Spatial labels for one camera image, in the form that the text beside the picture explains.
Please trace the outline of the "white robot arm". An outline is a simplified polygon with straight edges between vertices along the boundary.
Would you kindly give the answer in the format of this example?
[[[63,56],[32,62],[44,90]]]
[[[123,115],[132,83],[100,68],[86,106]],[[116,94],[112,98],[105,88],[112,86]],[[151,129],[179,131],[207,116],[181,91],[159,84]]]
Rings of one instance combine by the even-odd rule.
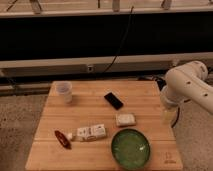
[[[213,86],[205,82],[207,76],[208,69],[200,61],[173,67],[165,74],[166,85],[160,91],[164,124],[171,124],[185,99],[194,101],[213,115]]]

